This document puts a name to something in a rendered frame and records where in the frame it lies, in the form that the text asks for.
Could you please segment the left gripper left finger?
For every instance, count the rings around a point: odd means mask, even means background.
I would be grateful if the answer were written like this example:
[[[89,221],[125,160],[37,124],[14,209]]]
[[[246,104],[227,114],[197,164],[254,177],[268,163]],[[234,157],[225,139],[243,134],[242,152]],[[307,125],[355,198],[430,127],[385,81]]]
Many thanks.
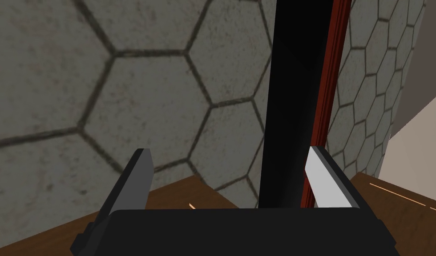
[[[137,149],[93,222],[96,227],[112,212],[128,209],[144,209],[153,180],[154,167],[148,148]]]

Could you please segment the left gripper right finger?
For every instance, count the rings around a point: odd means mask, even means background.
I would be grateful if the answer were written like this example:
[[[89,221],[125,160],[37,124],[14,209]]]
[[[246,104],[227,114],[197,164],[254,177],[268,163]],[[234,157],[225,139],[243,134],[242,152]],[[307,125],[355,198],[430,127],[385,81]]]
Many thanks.
[[[379,221],[324,147],[309,147],[305,171],[318,207],[327,208],[337,221]]]

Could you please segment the black door leaf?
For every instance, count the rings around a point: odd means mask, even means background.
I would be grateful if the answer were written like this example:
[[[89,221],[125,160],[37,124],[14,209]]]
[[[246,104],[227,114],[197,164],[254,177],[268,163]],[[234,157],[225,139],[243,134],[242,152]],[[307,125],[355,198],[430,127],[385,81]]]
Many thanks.
[[[260,208],[298,208],[334,0],[277,0]]]

